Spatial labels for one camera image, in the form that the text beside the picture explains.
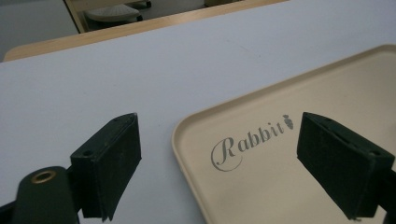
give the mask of beige tray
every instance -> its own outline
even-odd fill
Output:
[[[395,97],[396,46],[381,46],[193,114],[173,148],[208,223],[351,223],[297,160],[302,114],[396,154]]]

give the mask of wooden table edge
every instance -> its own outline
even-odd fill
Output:
[[[9,50],[5,55],[4,62],[51,53],[62,49],[71,49],[117,37],[135,35],[189,21],[198,21],[200,19],[215,17],[218,15],[224,15],[254,7],[267,6],[285,1],[288,0],[245,0],[217,7],[207,7],[157,19],[116,26],[104,30],[88,32],[85,34],[70,35],[33,44],[22,45]]]

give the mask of chair seat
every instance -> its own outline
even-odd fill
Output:
[[[140,12],[125,5],[101,7],[85,11],[85,15],[93,21],[128,21],[140,16]]]

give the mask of printed logo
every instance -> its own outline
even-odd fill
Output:
[[[217,142],[210,155],[213,166],[219,171],[230,172],[241,165],[243,152],[281,136],[285,132],[285,125],[293,130],[293,121],[289,115],[283,115],[283,123],[268,122],[267,124],[267,127],[259,127],[256,132],[248,132],[244,139],[235,140],[232,137],[226,137]]]

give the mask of white tabletop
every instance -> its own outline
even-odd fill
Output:
[[[171,146],[190,113],[396,43],[394,0],[292,0],[0,63],[0,204],[137,112],[142,157],[113,223],[205,222]],[[100,223],[81,219],[81,223]]]

